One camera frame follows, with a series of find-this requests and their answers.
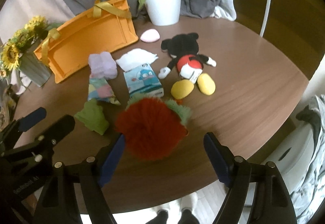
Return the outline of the sunflower bouquet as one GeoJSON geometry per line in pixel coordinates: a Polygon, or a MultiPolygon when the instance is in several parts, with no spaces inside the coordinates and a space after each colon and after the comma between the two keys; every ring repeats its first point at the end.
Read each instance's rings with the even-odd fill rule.
{"type": "Polygon", "coordinates": [[[43,41],[50,30],[63,23],[49,23],[44,16],[32,17],[23,28],[1,45],[1,79],[7,79],[15,70],[20,70],[23,57],[32,53],[32,45],[43,41]]]}

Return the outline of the white folded cloth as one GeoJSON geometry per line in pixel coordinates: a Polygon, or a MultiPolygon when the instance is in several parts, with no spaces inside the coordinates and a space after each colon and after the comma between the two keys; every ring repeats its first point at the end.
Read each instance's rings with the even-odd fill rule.
{"type": "Polygon", "coordinates": [[[158,59],[158,55],[141,48],[135,48],[116,60],[118,66],[127,72],[145,63],[152,64],[158,59]]]}

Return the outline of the red furry plush toy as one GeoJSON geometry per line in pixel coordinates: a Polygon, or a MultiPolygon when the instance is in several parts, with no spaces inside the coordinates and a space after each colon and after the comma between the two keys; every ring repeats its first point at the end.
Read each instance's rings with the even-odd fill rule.
{"type": "Polygon", "coordinates": [[[116,119],[116,131],[125,137],[126,149],[145,161],[168,157],[188,135],[192,110],[175,100],[136,94],[116,119]]]}

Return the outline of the left slippered foot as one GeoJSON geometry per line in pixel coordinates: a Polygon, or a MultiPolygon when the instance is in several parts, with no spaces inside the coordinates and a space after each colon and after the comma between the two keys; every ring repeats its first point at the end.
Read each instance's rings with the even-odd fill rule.
{"type": "Polygon", "coordinates": [[[169,209],[168,203],[153,207],[152,210],[156,213],[156,216],[146,224],[167,224],[169,209]]]}

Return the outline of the white plant pot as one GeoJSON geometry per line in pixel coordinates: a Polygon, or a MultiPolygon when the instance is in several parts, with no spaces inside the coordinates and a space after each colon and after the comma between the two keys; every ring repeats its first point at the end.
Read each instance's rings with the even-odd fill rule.
{"type": "Polygon", "coordinates": [[[145,0],[144,5],[155,26],[169,26],[179,22],[181,0],[145,0]]]}

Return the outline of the orange felt storage basket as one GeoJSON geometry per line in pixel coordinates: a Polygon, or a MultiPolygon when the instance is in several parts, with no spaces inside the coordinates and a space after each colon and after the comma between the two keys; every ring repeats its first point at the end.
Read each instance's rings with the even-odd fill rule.
{"type": "Polygon", "coordinates": [[[96,0],[92,8],[51,29],[34,54],[58,84],[87,66],[90,54],[112,53],[137,41],[127,0],[96,0]]]}

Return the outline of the green cloth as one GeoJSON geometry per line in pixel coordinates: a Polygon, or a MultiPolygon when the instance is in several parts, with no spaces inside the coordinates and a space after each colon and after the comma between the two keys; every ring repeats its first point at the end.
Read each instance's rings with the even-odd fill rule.
{"type": "Polygon", "coordinates": [[[90,131],[100,135],[104,135],[110,126],[104,116],[103,107],[99,106],[94,98],[85,102],[83,109],[77,112],[74,118],[82,122],[90,131]]]}

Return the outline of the grey white blanket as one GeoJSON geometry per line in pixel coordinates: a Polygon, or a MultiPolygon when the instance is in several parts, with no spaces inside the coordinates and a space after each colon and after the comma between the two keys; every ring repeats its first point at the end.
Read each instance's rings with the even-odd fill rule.
{"type": "Polygon", "coordinates": [[[306,174],[290,194],[297,223],[308,223],[324,200],[324,94],[312,96],[296,119],[311,125],[314,143],[306,174]]]}

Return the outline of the Mickey Mouse plush toy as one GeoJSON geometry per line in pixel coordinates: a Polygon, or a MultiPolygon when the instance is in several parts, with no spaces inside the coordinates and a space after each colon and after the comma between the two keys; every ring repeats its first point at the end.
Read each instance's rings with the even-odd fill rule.
{"type": "Polygon", "coordinates": [[[211,57],[199,53],[198,38],[198,33],[192,32],[176,35],[161,43],[161,50],[169,54],[171,61],[160,69],[158,78],[165,79],[171,70],[177,69],[181,79],[171,87],[171,95],[175,100],[187,97],[194,85],[198,85],[204,95],[215,93],[215,82],[203,69],[205,65],[216,67],[217,63],[211,57]]]}

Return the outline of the pink powder puff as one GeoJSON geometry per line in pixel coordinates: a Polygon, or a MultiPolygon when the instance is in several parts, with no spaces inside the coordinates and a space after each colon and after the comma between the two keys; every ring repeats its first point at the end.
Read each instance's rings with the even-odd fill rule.
{"type": "Polygon", "coordinates": [[[156,29],[148,29],[140,36],[140,40],[145,43],[153,43],[160,40],[160,34],[156,29]]]}

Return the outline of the slippered foot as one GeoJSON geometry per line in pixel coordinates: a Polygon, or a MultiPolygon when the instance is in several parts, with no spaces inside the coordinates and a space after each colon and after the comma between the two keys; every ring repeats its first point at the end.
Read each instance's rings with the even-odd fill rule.
{"type": "Polygon", "coordinates": [[[153,207],[152,210],[156,213],[156,216],[146,224],[167,224],[169,209],[168,203],[153,207]]]}
{"type": "Polygon", "coordinates": [[[193,214],[193,210],[196,208],[197,203],[197,193],[191,193],[181,199],[181,218],[178,221],[178,224],[199,224],[198,219],[193,214]]]}

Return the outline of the grey ribbed vase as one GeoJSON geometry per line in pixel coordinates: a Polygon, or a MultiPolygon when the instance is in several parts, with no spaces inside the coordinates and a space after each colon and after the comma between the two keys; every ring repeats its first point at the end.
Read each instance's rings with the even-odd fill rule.
{"type": "Polygon", "coordinates": [[[42,87],[51,76],[51,71],[34,54],[34,50],[39,46],[40,41],[36,41],[20,57],[19,70],[25,74],[38,87],[42,87]]]}

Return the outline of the pastel patchwork cloth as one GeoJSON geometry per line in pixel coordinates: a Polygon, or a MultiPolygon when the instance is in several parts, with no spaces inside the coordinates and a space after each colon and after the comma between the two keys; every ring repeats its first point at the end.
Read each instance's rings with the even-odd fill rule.
{"type": "Polygon", "coordinates": [[[105,78],[89,78],[88,101],[92,99],[114,105],[121,104],[105,78]]]}

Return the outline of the right slippered foot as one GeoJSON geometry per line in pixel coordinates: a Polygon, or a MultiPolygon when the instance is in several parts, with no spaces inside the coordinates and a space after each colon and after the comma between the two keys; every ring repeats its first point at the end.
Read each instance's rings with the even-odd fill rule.
{"type": "Polygon", "coordinates": [[[197,193],[191,193],[181,199],[181,218],[178,221],[178,224],[199,224],[198,219],[193,214],[193,210],[196,208],[197,203],[197,193]]]}

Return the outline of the blue tissue pack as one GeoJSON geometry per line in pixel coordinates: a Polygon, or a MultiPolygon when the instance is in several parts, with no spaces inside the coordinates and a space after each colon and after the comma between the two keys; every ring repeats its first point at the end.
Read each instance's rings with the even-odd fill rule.
{"type": "Polygon", "coordinates": [[[142,64],[123,73],[129,96],[148,94],[154,97],[163,97],[163,86],[151,68],[150,64],[142,64]]]}

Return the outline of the lilac folded towel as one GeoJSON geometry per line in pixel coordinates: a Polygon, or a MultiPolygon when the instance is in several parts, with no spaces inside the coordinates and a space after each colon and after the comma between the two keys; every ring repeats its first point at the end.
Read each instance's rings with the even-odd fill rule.
{"type": "Polygon", "coordinates": [[[117,64],[109,52],[90,54],[88,64],[91,78],[112,80],[117,77],[117,64]]]}

